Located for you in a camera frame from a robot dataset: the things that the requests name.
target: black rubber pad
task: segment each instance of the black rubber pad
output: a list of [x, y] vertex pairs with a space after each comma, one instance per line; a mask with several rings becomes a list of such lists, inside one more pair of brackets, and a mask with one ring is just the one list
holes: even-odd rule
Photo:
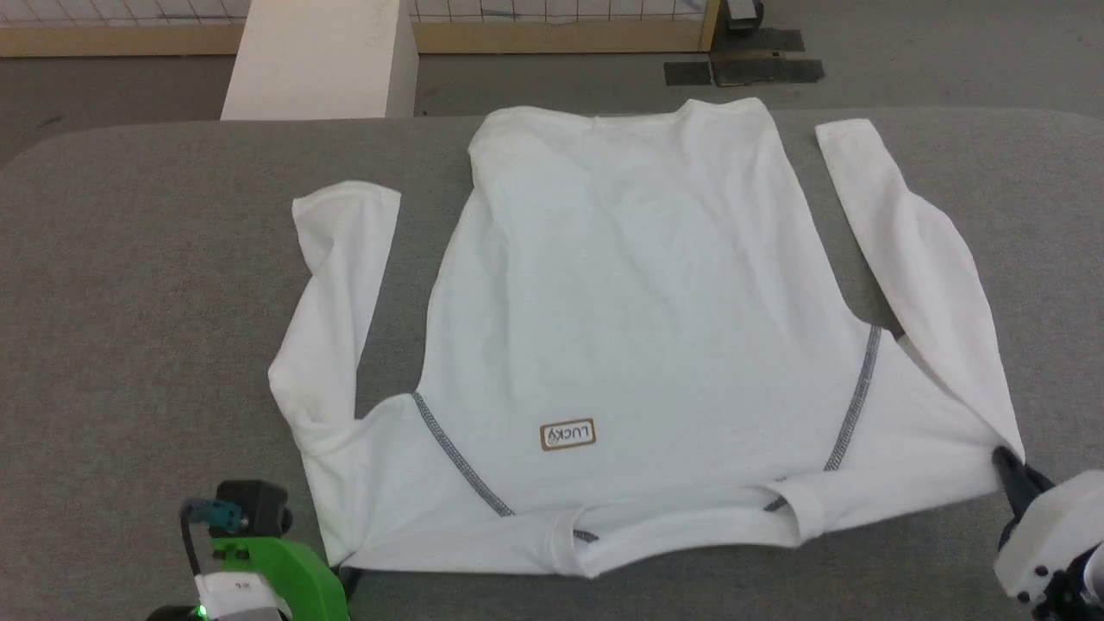
[[668, 86], [709, 86], [713, 83], [708, 62], [664, 63], [664, 77]]
[[713, 77], [718, 86], [788, 83], [810, 84], [825, 76], [820, 61], [787, 59], [746, 59], [713, 61]]

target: white pillar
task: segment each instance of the white pillar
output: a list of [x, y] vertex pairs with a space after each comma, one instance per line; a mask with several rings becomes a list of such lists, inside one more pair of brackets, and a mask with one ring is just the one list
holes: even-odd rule
[[253, 0], [222, 118], [412, 116], [407, 1]]

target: brown label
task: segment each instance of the brown label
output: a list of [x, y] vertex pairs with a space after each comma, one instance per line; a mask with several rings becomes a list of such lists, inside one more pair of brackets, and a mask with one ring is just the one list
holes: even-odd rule
[[559, 451], [586, 446], [598, 441], [594, 433], [594, 419], [554, 422], [541, 425], [541, 449]]

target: shirt sleeve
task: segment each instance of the shirt sleeve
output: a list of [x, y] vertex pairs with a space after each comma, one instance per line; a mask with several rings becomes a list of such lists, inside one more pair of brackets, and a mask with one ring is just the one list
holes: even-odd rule
[[399, 198], [380, 186], [346, 181], [291, 206], [311, 276], [268, 381], [304, 453], [327, 452], [353, 425], [357, 365], [391, 252]]
[[992, 315], [974, 257], [945, 213], [905, 186], [867, 119], [817, 127], [862, 254], [905, 337], [900, 345], [1023, 457]]

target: gray stitching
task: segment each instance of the gray stitching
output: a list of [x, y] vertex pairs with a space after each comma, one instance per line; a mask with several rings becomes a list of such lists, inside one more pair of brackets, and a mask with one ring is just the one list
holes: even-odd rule
[[[439, 444], [442, 450], [445, 451], [448, 459], [453, 461], [456, 469], [460, 471], [460, 474], [463, 474], [464, 478], [467, 480], [468, 485], [471, 485], [471, 488], [476, 491], [476, 494], [479, 494], [479, 497], [490, 505], [490, 508], [495, 509], [495, 513], [499, 516], [508, 517], [517, 515], [513, 513], [513, 509], [507, 506], [501, 498], [490, 491], [490, 487], [484, 483], [482, 478], [479, 478], [479, 475], [476, 473], [475, 469], [471, 467], [471, 464], [464, 459], [464, 455], [461, 455], [456, 449], [453, 441], [445, 434], [445, 430], [440, 429], [440, 425], [437, 424], [437, 419], [434, 418], [433, 412], [429, 411], [429, 407], [425, 404], [425, 399], [422, 399], [422, 396], [417, 392], [411, 392], [411, 397], [414, 398], [414, 403], [417, 406], [417, 411], [421, 412], [422, 420], [425, 421], [425, 425], [429, 428], [429, 433], [432, 433], [434, 439], [437, 440], [437, 444]], [[581, 539], [587, 544], [598, 540], [597, 535], [587, 533], [586, 530], [572, 530], [572, 535], [576, 539]]]
[[[859, 422], [859, 414], [862, 413], [862, 404], [867, 402], [867, 392], [870, 391], [870, 380], [874, 376], [874, 362], [878, 361], [878, 344], [882, 339], [882, 329], [878, 326], [870, 326], [870, 336], [867, 338], [867, 354], [862, 358], [862, 368], [859, 370], [859, 381], [854, 385], [854, 394], [851, 396], [851, 404], [847, 408], [843, 417], [843, 425], [840, 427], [839, 435], [836, 436], [836, 445], [832, 446], [828, 463], [825, 464], [825, 472], [839, 470], [843, 463], [843, 455], [847, 454], [847, 446], [854, 435], [854, 425]], [[763, 511], [774, 513], [786, 506], [786, 498], [778, 496], [771, 504], [763, 507]]]

